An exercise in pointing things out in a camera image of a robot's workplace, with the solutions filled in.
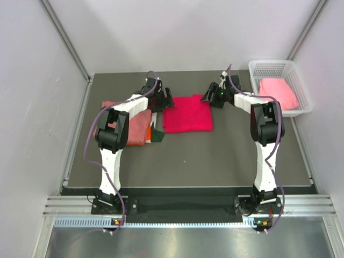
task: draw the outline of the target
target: plastic basket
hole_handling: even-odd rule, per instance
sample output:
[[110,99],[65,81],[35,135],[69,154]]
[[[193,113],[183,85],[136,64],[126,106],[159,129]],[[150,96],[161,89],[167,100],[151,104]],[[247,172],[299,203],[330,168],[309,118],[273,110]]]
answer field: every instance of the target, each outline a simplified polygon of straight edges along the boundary
[[248,64],[254,94],[258,95],[260,81],[264,78],[284,78],[296,95],[299,106],[293,110],[282,110],[284,117],[295,117],[313,110],[313,103],[302,80],[297,65],[289,60],[256,60]]

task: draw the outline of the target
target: folded red cloth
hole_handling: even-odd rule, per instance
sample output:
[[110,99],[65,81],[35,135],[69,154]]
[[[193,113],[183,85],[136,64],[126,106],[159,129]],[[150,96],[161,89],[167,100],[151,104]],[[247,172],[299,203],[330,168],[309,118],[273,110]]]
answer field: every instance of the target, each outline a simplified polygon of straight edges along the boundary
[[166,133],[212,131],[213,123],[208,102],[200,102],[203,95],[174,97],[175,107],[163,111],[163,127]]

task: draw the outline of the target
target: purple cable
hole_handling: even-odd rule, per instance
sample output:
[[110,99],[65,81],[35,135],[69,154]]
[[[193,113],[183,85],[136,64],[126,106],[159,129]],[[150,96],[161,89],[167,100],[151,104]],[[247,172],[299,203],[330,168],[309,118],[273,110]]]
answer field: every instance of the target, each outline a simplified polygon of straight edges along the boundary
[[[99,167],[101,167],[105,172],[106,172],[106,177],[107,179],[109,180],[111,186],[113,187],[113,189],[115,190],[116,194],[118,195],[118,198],[120,199],[120,202],[121,202],[121,205],[122,205],[122,219],[120,220],[120,223],[118,225],[118,227],[113,231],[114,233],[116,233],[117,231],[120,230],[120,228],[123,226],[124,224],[124,217],[125,217],[125,206],[124,206],[124,201],[123,201],[123,198],[122,198],[122,195],[119,193],[119,191],[117,190],[116,186],[114,185],[113,181],[111,180],[109,174],[108,174],[108,170],[100,163],[96,162],[96,161],[93,161],[93,160],[89,160],[87,159],[87,151],[88,151],[88,146],[90,144],[90,139],[92,137],[92,134],[93,134],[93,131],[96,127],[96,124],[99,120],[99,118],[101,117],[101,115],[108,109],[114,107],[114,106],[117,106],[117,105],[120,105],[120,104],[124,104],[124,103],[129,103],[129,102],[132,102],[132,101],[135,101],[137,99],[140,99],[140,98],[143,98],[143,97],[146,97],[147,95],[151,94],[156,86],[157,86],[157,81],[158,81],[158,76],[156,74],[156,72],[154,71],[149,71],[147,74],[146,74],[146,78],[148,78],[148,75],[150,73],[153,73],[154,76],[155,76],[155,83],[154,83],[154,86],[150,89],[149,92],[139,96],[139,97],[136,97],[136,98],[133,98],[133,99],[127,99],[125,101],[120,101],[120,102],[117,102],[115,104],[111,104],[111,105],[108,105],[108,106],[105,106],[102,108],[102,110],[98,113],[98,115],[96,115],[92,125],[91,125],[91,129],[90,129],[90,132],[88,133],[88,136],[87,136],[87,140],[86,140],[86,144],[85,144],[85,149],[84,149],[84,155],[83,155],[83,158],[84,158],[84,161],[88,162],[88,163],[91,163],[91,164],[94,164],[94,165],[97,165]],[[89,234],[89,233],[92,233],[92,232],[95,232],[95,231],[102,231],[101,229],[99,228],[96,228],[96,229],[92,229],[92,230],[89,230],[89,231],[86,231],[85,233],[81,234],[80,236],[78,236],[76,239],[74,239],[71,243],[69,243],[67,246],[65,246],[64,248],[62,249],[58,249],[57,246],[56,246],[56,240],[54,240],[53,244],[54,244],[54,247],[55,249],[58,251],[58,252],[62,252],[64,250],[66,250],[67,248],[69,248],[72,244],[74,244],[77,240],[79,240],[80,238],[83,238],[85,235]]]
[[232,85],[232,87],[238,92],[238,93],[241,93],[243,95],[246,95],[246,96],[250,96],[250,97],[254,97],[254,98],[270,98],[272,99],[275,103],[276,103],[276,108],[277,108],[277,137],[276,137],[276,142],[275,142],[275,145],[274,145],[274,148],[273,150],[271,151],[270,155],[265,159],[265,162],[266,164],[268,164],[269,168],[271,169],[272,173],[273,173],[273,176],[275,178],[275,183],[277,185],[279,185],[279,188],[281,189],[281,192],[282,192],[282,208],[281,208],[281,211],[280,213],[278,214],[278,217],[275,221],[275,223],[271,226],[271,228],[269,228],[267,230],[267,232],[270,232],[276,225],[277,223],[279,222],[281,216],[282,216],[282,213],[283,213],[283,210],[284,210],[284,203],[285,203],[285,193],[284,193],[284,189],[280,183],[280,181],[278,180],[276,174],[275,174],[275,170],[274,168],[271,166],[270,162],[269,162],[269,159],[273,156],[273,154],[276,152],[277,150],[277,147],[278,147],[278,144],[280,143],[280,140],[281,140],[281,134],[282,134],[282,125],[281,125],[281,121],[282,121],[282,111],[281,111],[281,106],[280,106],[280,103],[277,101],[277,99],[275,99],[274,97],[272,96],[258,96],[258,95],[254,95],[254,94],[247,94],[245,92],[242,92],[241,90],[239,90],[233,83],[232,79],[231,79],[231,67],[232,67],[232,64],[230,64],[230,66],[228,66],[226,72],[228,73],[228,78],[230,79],[230,83]]

